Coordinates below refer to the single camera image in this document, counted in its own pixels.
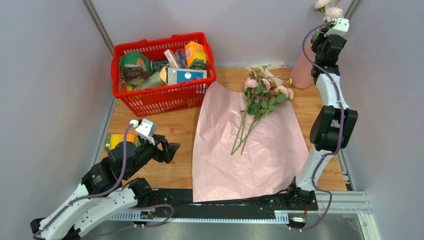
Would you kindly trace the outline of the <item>pink flower stem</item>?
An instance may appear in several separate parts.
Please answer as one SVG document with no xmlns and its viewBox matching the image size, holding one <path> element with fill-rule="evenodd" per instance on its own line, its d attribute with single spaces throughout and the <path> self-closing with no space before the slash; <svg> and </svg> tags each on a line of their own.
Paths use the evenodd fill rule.
<svg viewBox="0 0 424 240">
<path fill-rule="evenodd" d="M 316 0 L 314 11 L 324 14 L 323 21 L 325 23 L 343 18 L 344 10 L 338 7 L 340 2 L 340 0 Z"/>
</svg>

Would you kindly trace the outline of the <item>pink cylindrical vase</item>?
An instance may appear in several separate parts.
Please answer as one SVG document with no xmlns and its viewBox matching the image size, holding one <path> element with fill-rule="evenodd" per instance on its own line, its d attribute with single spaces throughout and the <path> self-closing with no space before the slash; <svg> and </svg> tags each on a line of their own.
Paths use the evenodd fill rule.
<svg viewBox="0 0 424 240">
<path fill-rule="evenodd" d="M 313 65 L 308 61 L 303 52 L 301 52 L 295 66 L 291 71 L 291 85 L 298 89 L 309 88 L 314 83 L 314 79 L 311 76 L 312 69 Z"/>
</svg>

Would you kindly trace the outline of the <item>cream ribbon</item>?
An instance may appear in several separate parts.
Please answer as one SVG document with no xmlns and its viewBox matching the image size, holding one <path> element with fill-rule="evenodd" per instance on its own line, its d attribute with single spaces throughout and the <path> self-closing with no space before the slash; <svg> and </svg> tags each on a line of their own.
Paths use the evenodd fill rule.
<svg viewBox="0 0 424 240">
<path fill-rule="evenodd" d="M 277 86 L 284 85 L 284 80 L 282 79 L 283 73 L 287 65 L 283 61 L 277 61 L 273 63 L 258 63 L 258 64 L 248 64 L 245 66 L 245 69 L 249 72 L 254 72 L 256 69 L 260 69 L 265 77 L 270 81 L 276 83 Z"/>
</svg>

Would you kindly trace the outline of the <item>purple flower bouquet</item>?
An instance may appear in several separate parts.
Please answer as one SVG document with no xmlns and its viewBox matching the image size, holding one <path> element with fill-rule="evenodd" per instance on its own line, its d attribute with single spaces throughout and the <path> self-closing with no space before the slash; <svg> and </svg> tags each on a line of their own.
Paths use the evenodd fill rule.
<svg viewBox="0 0 424 240">
<path fill-rule="evenodd" d="M 244 83 L 246 106 L 240 111 L 241 122 L 237 128 L 231 155 L 239 148 L 245 148 L 249 135 L 266 115 L 275 112 L 279 104 L 293 100 L 294 92 L 291 86 L 291 79 L 279 81 L 263 68 L 257 67 L 249 71 Z"/>
</svg>

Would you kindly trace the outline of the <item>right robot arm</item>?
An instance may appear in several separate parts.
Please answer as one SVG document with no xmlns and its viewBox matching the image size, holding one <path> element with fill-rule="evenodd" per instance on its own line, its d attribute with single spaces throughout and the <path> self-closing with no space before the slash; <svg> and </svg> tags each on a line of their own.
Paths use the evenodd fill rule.
<svg viewBox="0 0 424 240">
<path fill-rule="evenodd" d="M 324 27 L 312 44 L 315 53 L 311 76 L 318 88 L 322 108 L 312 125 L 309 140 L 311 149 L 301 171 L 293 178 L 285 195 L 291 210 L 301 210 L 315 200 L 317 182 L 329 160 L 344 149 L 358 119 L 358 112 L 346 103 L 337 64 L 339 54 L 346 44 L 347 32 L 335 27 Z"/>
</svg>

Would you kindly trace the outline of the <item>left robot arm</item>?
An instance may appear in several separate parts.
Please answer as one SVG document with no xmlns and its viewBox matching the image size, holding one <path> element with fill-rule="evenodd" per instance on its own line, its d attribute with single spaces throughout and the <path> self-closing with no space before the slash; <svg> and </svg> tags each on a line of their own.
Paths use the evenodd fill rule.
<svg viewBox="0 0 424 240">
<path fill-rule="evenodd" d="M 127 208 L 157 209 L 153 189 L 145 178 L 130 178 L 151 160 L 169 164 L 180 143 L 163 135 L 137 138 L 109 149 L 107 157 L 82 177 L 72 195 L 51 215 L 36 218 L 30 227 L 35 240 L 79 240 L 94 227 Z"/>
</svg>

